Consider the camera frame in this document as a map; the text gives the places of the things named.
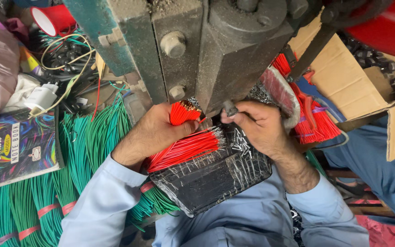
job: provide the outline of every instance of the light blue sleeve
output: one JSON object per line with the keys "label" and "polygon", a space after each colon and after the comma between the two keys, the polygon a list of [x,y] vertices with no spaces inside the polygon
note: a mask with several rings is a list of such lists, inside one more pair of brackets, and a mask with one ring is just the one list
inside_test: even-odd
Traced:
{"label": "light blue sleeve", "polygon": [[341,194],[322,175],[315,188],[286,196],[302,217],[305,246],[369,247],[368,231],[358,224]]}
{"label": "light blue sleeve", "polygon": [[146,178],[109,155],[63,219],[59,246],[118,246],[126,213],[140,200]]}

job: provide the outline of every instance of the bundle of red wires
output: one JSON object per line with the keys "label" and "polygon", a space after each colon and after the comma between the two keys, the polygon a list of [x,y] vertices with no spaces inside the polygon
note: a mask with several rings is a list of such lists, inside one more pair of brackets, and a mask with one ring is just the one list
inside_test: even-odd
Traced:
{"label": "bundle of red wires", "polygon": [[[170,123],[178,126],[185,121],[197,120],[201,111],[188,101],[172,104]],[[148,157],[145,166],[149,173],[196,159],[224,146],[225,138],[218,127],[193,133],[171,144],[161,152]]]}
{"label": "bundle of red wires", "polygon": [[[291,72],[291,67],[283,54],[279,54],[275,59],[273,66],[280,72],[282,76],[287,76]],[[289,83],[294,88],[298,87],[296,83]],[[316,129],[312,130],[308,122],[304,118],[304,106],[302,101],[297,96],[298,102],[300,103],[300,122],[295,126],[294,131],[297,134],[297,138],[301,144],[312,143],[312,142],[323,142],[332,138],[335,138],[341,133],[341,130],[330,120],[329,116],[325,112],[325,109],[321,105],[312,101],[311,110],[313,112],[313,118],[316,122]]]}

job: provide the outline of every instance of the red rubber band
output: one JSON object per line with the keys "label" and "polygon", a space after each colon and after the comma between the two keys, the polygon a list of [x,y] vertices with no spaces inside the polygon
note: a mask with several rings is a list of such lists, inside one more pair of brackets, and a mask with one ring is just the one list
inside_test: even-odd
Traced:
{"label": "red rubber band", "polygon": [[62,207],[62,213],[63,213],[64,216],[69,214],[69,212],[71,212],[71,210],[74,207],[76,202],[77,201],[73,201],[72,203],[69,203],[69,204],[67,204],[67,205]]}
{"label": "red rubber band", "polygon": [[39,219],[44,216],[46,213],[50,212],[51,210],[60,207],[59,203],[54,203],[52,205],[48,205],[46,207],[41,208],[39,211],[37,211],[37,216],[39,216]]}
{"label": "red rubber band", "polygon": [[147,182],[147,183],[143,184],[143,186],[141,186],[140,190],[141,190],[142,193],[144,193],[147,190],[153,188],[154,186],[155,186],[155,183],[150,181],[150,182]]}
{"label": "red rubber band", "polygon": [[4,244],[7,240],[9,240],[13,237],[16,237],[16,234],[17,234],[17,232],[14,232],[14,233],[9,233],[9,234],[6,234],[6,235],[0,237],[0,246],[2,244]]}
{"label": "red rubber band", "polygon": [[22,241],[24,238],[26,238],[28,235],[34,233],[35,231],[40,230],[40,225],[30,227],[26,230],[23,230],[22,232],[19,233],[19,241]]}

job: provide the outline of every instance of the cardboard box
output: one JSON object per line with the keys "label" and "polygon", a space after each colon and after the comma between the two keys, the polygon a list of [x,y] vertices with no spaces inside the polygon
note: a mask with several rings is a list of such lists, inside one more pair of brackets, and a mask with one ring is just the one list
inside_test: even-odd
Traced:
{"label": "cardboard box", "polygon": [[[301,57],[320,29],[320,19],[301,28],[289,44]],[[385,55],[395,61],[395,57]],[[347,120],[388,111],[387,160],[395,159],[395,101],[392,89],[378,67],[363,70],[335,34],[311,65],[315,70],[312,82],[331,100]]]}

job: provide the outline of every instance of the light blue shirt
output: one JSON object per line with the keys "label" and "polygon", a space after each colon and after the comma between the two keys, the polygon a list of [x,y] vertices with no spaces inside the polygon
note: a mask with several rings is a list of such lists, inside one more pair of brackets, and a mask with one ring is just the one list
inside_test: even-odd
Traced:
{"label": "light blue shirt", "polygon": [[[63,219],[59,246],[118,246],[146,178],[108,156]],[[288,201],[303,218],[305,246],[369,246],[367,230],[326,178],[310,191],[286,194],[274,166],[270,178],[193,219],[180,211],[159,219],[152,246],[297,247]]]}

